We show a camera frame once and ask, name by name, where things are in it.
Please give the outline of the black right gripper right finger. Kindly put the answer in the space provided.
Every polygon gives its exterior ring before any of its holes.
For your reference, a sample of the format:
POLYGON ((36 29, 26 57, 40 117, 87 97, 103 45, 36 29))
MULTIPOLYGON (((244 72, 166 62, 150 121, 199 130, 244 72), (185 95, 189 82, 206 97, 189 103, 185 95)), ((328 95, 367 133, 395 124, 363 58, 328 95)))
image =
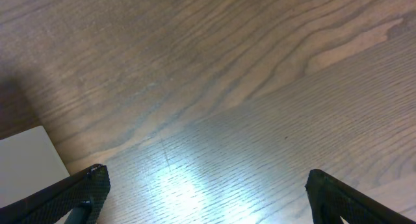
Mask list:
POLYGON ((415 224, 320 169, 309 172, 305 190, 314 224, 415 224))

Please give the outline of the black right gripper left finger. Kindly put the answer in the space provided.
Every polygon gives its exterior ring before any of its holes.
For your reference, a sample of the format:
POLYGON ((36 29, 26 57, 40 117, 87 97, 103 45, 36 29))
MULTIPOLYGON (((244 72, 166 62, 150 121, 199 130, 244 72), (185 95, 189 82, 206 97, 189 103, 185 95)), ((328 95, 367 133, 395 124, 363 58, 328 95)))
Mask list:
POLYGON ((95 224, 110 192, 106 165, 94 164, 24 199, 1 208, 1 223, 95 224))

